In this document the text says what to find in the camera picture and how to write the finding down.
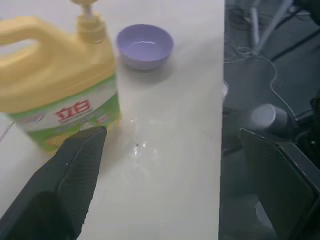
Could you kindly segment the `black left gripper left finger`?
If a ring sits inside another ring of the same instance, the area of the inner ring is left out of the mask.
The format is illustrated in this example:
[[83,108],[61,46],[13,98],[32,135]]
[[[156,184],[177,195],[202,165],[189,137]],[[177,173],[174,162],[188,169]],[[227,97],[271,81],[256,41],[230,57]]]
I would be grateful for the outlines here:
[[77,240],[100,172],[104,126],[68,137],[0,218],[0,240]]

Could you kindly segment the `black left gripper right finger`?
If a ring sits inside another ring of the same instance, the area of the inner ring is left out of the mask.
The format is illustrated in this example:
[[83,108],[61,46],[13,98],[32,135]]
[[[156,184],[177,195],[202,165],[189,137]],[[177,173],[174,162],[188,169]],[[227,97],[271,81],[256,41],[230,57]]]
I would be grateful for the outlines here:
[[240,142],[279,240],[320,240],[320,169],[291,141],[241,129]]

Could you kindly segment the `yellow pump detergent bottle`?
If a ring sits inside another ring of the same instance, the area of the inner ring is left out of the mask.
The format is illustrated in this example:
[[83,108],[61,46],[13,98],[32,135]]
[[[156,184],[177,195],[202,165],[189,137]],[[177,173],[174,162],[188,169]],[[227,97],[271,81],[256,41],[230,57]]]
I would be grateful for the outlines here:
[[112,129],[121,119],[116,61],[98,0],[71,0],[83,12],[66,33],[35,16],[0,21],[0,46],[33,44],[0,56],[0,112],[43,151],[56,152],[71,135]]

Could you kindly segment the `purple plastic bowl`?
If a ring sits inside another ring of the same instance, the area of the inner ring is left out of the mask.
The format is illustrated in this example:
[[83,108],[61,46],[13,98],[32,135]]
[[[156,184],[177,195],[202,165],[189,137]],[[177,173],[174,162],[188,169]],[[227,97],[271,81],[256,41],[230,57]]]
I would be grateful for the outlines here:
[[124,65],[137,71],[152,71],[161,68],[169,59],[174,40],[158,26],[133,24],[118,33],[116,46]]

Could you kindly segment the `white paper cup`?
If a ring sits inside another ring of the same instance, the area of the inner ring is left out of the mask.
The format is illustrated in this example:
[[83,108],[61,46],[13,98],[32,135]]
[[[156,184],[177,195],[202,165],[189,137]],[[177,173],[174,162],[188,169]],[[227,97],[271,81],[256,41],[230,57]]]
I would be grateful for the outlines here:
[[269,103],[254,108],[249,116],[255,127],[270,131],[286,128],[289,121],[285,110]]

